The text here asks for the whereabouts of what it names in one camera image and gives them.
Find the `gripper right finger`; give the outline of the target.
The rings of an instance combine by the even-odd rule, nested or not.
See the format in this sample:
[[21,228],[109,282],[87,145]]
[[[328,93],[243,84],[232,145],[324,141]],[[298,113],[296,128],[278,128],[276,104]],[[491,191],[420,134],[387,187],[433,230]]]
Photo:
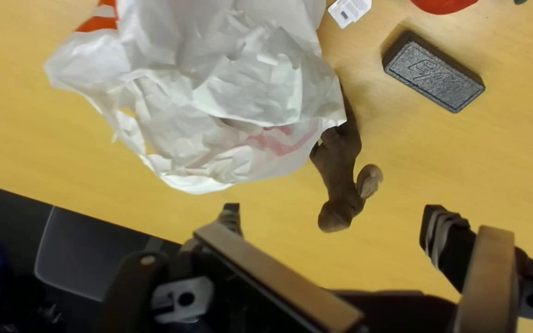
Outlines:
[[474,232],[459,213],[426,206],[418,245],[461,295],[454,333],[517,333],[520,293],[511,232]]

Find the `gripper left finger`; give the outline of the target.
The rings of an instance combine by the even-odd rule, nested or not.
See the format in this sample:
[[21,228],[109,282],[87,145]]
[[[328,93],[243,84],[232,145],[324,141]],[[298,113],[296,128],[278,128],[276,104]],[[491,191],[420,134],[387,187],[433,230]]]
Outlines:
[[367,333],[365,315],[320,289],[241,235],[241,210],[195,232],[198,260],[217,285],[220,332],[228,333]]

